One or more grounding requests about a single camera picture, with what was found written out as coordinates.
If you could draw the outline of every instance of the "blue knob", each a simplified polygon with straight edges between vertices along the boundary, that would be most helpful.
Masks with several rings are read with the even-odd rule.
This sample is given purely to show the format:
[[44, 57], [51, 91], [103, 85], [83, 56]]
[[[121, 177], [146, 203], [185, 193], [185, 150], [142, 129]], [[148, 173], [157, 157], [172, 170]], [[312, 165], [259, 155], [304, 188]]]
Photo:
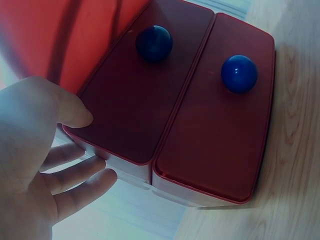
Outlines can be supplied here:
[[147, 62], [156, 63], [169, 56], [173, 39], [164, 27], [154, 25], [139, 33], [135, 40], [135, 47]]
[[258, 79], [258, 70], [254, 62], [243, 55], [235, 55], [222, 65], [221, 78], [226, 88], [235, 94], [250, 91]]

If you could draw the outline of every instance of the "wooden surface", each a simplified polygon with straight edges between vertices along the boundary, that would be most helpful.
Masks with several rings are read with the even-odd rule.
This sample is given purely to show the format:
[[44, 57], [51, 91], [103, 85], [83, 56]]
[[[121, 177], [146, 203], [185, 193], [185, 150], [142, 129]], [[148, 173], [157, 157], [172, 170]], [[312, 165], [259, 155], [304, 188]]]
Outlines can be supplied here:
[[254, 199], [189, 208], [176, 240], [320, 239], [320, 1], [255, 0], [247, 21], [276, 42], [271, 124]]

